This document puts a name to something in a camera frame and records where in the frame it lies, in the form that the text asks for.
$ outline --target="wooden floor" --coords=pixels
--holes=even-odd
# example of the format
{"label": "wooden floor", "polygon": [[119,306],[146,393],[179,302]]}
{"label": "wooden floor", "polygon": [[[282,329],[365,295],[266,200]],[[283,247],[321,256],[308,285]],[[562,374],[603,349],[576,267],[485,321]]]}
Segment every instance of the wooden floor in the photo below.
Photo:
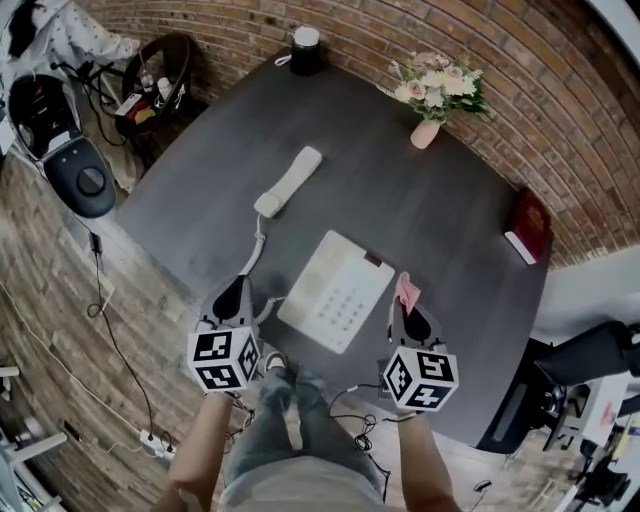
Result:
{"label": "wooden floor", "polygon": [[[90,223],[104,246],[106,311],[122,352],[147,389],[157,425],[174,439],[185,435],[202,401],[185,364],[186,333],[197,319],[201,298],[193,296],[160,268],[109,218]],[[102,318],[91,319],[87,306],[95,302],[95,264],[83,228],[31,168],[7,160],[0,174],[0,280],[15,299],[33,331],[97,396],[137,428],[148,428],[144,398],[118,357]],[[98,448],[69,439],[54,451],[34,459],[34,471],[60,494],[71,511],[148,510],[165,482],[167,464],[131,448],[136,434],[73,382],[62,367],[27,331],[8,297],[0,290],[0,365],[17,365],[13,399],[0,402],[0,423],[18,435],[37,422],[47,434],[68,421]],[[255,389],[247,403],[255,402]],[[356,410],[369,410],[349,402]],[[233,418],[239,426],[242,415]],[[292,439],[296,420],[290,414]],[[358,422],[346,424],[358,432]],[[475,512],[524,509],[548,478],[561,488],[564,470],[575,454],[542,454],[544,434],[534,433],[512,459],[471,449],[437,436],[450,469],[456,498],[471,510],[481,497],[473,487],[492,480]],[[395,426],[382,424],[371,436],[378,463],[393,471],[388,502],[403,505],[399,486],[398,441]],[[218,491],[222,489],[219,482]],[[557,502],[552,498],[546,507]]]}

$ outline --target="black device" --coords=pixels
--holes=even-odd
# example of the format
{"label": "black device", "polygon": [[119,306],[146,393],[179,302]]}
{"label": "black device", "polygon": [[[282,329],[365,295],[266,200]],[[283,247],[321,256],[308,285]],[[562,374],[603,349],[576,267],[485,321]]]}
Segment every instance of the black device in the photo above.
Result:
{"label": "black device", "polygon": [[40,163],[58,197],[75,213],[97,218],[113,208],[111,173],[97,148],[82,135],[75,95],[50,75],[27,75],[9,93],[7,116],[22,152]]}

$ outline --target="white wall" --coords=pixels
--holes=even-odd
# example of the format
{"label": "white wall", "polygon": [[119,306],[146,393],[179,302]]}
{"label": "white wall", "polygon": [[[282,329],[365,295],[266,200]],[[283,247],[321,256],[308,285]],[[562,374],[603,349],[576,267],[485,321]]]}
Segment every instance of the white wall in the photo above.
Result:
{"label": "white wall", "polygon": [[640,21],[625,0],[587,0],[606,20],[640,66]]}
{"label": "white wall", "polygon": [[610,319],[640,323],[640,246],[549,273],[532,337],[560,343]]}

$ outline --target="black cup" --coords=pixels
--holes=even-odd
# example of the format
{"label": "black cup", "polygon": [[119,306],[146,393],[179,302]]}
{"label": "black cup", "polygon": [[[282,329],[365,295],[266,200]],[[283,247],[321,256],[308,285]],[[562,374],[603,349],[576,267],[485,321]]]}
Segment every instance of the black cup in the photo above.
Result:
{"label": "black cup", "polygon": [[320,33],[310,27],[296,30],[291,46],[292,73],[309,76],[320,69]]}

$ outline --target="pink flower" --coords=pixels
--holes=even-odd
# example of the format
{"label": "pink flower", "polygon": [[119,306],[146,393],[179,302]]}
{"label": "pink flower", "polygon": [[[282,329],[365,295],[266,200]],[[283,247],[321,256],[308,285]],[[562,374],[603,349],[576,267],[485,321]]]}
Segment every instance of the pink flower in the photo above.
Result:
{"label": "pink flower", "polygon": [[462,78],[454,78],[449,75],[445,75],[444,78],[444,90],[450,96],[463,96],[465,94],[465,83]]}
{"label": "pink flower", "polygon": [[426,87],[420,83],[419,80],[410,80],[407,82],[407,89],[409,89],[409,94],[411,97],[416,100],[423,100],[424,95],[427,92]]}
{"label": "pink flower", "polygon": [[462,70],[457,66],[449,66],[444,72],[451,78],[462,78]]}

